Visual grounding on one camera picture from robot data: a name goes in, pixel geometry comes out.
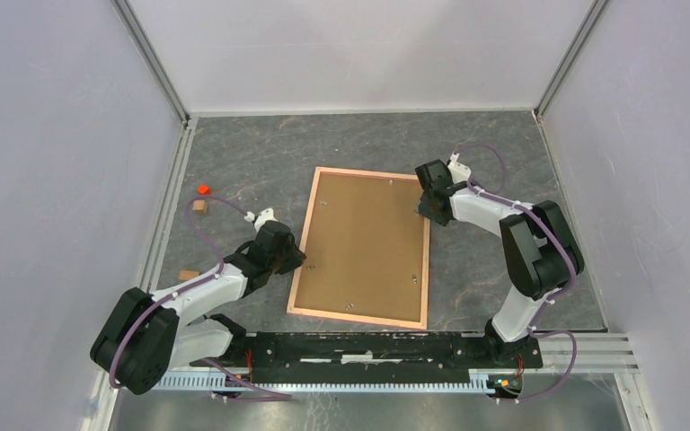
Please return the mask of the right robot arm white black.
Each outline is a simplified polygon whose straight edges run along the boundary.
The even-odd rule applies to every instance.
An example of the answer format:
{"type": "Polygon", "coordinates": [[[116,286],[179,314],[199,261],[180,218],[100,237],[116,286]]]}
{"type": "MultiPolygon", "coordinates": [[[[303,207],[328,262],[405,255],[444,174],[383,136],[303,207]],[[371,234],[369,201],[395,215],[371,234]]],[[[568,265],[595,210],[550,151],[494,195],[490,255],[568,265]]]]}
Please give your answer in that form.
{"type": "Polygon", "coordinates": [[[421,216],[443,226],[472,224],[501,240],[512,286],[486,325],[482,352],[490,364],[508,365],[543,308],[573,287],[585,268],[566,217],[551,200],[530,204],[490,193],[473,183],[470,169],[455,157],[424,163],[415,173],[421,216]]]}

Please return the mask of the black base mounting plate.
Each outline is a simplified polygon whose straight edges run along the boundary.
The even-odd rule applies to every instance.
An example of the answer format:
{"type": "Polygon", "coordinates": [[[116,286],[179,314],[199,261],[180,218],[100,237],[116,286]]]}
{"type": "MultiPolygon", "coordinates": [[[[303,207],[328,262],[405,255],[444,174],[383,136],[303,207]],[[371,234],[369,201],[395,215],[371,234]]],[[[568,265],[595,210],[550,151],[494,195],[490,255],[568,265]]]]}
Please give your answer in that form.
{"type": "Polygon", "coordinates": [[[472,370],[504,373],[544,365],[536,339],[511,347],[481,333],[256,332],[217,358],[252,383],[467,383],[472,370]]]}

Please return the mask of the small wooden block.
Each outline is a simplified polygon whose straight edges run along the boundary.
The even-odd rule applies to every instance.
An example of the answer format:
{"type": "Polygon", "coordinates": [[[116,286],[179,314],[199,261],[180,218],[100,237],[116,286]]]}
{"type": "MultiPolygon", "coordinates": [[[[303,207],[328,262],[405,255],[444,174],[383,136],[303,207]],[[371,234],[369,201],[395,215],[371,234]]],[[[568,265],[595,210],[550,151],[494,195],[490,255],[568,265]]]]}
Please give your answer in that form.
{"type": "Polygon", "coordinates": [[[179,272],[178,279],[179,279],[180,281],[188,281],[188,280],[192,280],[192,279],[195,278],[195,277],[198,277],[199,275],[200,275],[200,273],[199,273],[198,271],[194,271],[194,270],[181,270],[181,271],[179,272]]]}

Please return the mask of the small wooden cube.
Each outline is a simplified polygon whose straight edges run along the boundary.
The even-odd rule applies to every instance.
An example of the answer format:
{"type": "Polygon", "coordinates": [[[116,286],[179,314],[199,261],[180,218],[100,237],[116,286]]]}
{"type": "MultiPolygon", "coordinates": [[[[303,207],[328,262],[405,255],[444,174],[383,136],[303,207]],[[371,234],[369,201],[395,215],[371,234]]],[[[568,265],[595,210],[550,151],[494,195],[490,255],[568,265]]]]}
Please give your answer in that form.
{"type": "Polygon", "coordinates": [[[206,215],[209,211],[209,203],[205,199],[195,200],[191,204],[191,210],[195,214],[206,215]]]}

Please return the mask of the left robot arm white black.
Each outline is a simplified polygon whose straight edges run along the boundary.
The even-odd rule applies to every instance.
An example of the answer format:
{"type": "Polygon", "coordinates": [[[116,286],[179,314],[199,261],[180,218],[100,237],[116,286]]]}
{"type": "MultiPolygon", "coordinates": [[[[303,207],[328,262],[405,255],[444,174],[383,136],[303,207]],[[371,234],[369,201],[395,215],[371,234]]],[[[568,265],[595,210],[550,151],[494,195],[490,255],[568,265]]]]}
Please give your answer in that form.
{"type": "Polygon", "coordinates": [[[246,342],[236,326],[207,312],[246,297],[305,260],[286,224],[269,219],[256,223],[255,230],[254,239],[204,274],[153,294],[138,287],[122,293],[89,353],[111,386],[139,395],[174,367],[203,358],[229,366],[244,359],[246,342]]]}

